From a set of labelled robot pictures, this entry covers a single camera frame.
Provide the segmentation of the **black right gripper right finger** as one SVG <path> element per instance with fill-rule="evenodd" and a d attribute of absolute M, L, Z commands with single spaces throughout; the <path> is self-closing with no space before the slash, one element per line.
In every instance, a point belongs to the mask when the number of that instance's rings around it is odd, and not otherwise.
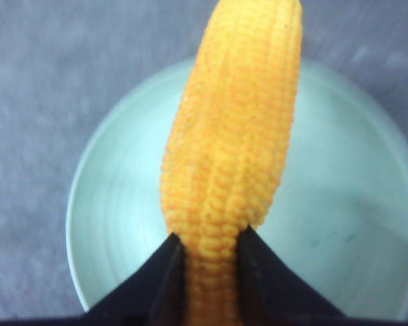
<path fill-rule="evenodd" d="M 251 227 L 238 239 L 244 325 L 345 325 L 345 315 L 295 274 Z"/>

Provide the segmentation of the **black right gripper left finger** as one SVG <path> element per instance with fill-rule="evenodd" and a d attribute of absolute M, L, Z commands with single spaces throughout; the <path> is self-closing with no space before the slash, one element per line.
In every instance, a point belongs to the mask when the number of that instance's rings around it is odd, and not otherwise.
<path fill-rule="evenodd" d="M 132 276 L 94 305 L 85 325 L 181 325 L 184 246 L 171 234 Z"/>

